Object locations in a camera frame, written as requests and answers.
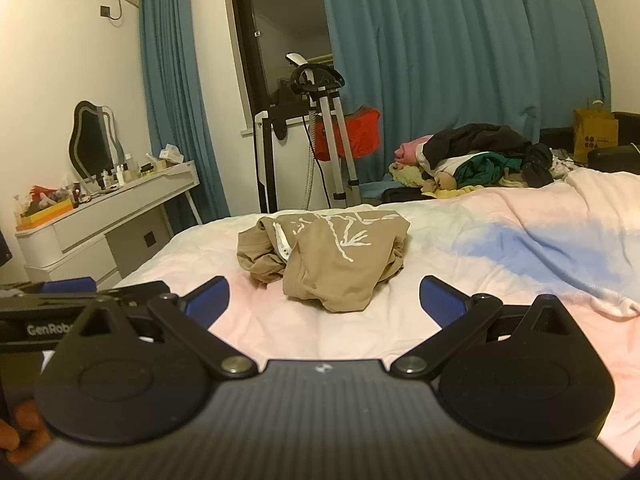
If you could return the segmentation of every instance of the teal curtain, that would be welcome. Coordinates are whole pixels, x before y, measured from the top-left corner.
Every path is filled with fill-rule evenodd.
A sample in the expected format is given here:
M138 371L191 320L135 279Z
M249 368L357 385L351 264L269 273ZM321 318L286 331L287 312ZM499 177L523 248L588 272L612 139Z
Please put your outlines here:
M467 123L536 141L575 107L610 98L593 0L324 0L347 111L382 112L382 147L359 160L380 180L402 142Z
M202 101L191 0L140 0L140 45L154 154L167 143L178 146L198 168L192 195L202 220L229 216ZM168 213L176 230L194 224L186 200Z

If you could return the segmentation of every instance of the gray ribbed surface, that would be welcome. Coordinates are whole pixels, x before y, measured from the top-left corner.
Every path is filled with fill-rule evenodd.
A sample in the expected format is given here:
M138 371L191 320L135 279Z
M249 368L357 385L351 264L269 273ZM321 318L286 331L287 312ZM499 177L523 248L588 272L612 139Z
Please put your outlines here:
M33 480L615 480L626 467L594 440L555 450L485 441L449 419L430 388L379 362L271 362L226 383L183 430L97 452L56 441Z

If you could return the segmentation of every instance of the curtain fold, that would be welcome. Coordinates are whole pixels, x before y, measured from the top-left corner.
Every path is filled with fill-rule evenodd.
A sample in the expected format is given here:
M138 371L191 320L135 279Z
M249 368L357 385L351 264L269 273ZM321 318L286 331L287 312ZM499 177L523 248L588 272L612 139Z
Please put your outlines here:
M347 111L382 112L382 148L358 161L380 180L402 142L471 122L531 140L609 99L593 0L324 0Z
M154 153L167 143L178 146L198 168L200 185L192 195L202 220L229 216L202 101L191 0L140 0L140 47ZM194 225L182 197L168 213L174 230Z

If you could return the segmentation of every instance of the tie-dye bedding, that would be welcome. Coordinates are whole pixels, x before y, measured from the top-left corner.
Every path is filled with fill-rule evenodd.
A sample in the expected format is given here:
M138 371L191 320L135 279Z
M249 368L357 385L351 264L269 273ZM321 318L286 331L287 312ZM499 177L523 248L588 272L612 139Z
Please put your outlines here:
M379 285L361 313L330 314L288 300L281 283L252 283L236 244L260 215L178 235L123 284L164 280L185 294L226 276L230 306L210 330L262 365L269 358L381 358L388 365L439 330L418 300L428 274L511 304L556 294L615 378L616 403L600 437L630 463L640 442L640 177L578 170L544 189L492 188L382 208L411 222L408 253L404 270Z

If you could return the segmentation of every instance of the human hand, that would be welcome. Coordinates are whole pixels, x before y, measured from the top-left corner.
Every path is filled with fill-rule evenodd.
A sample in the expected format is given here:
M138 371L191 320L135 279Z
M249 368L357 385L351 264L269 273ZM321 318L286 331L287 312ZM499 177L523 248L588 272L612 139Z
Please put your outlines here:
M34 400L18 405L14 411L14 419L18 426L32 433L21 446L18 432L0 420L0 449L6 450L9 462L20 465L45 447L51 439Z

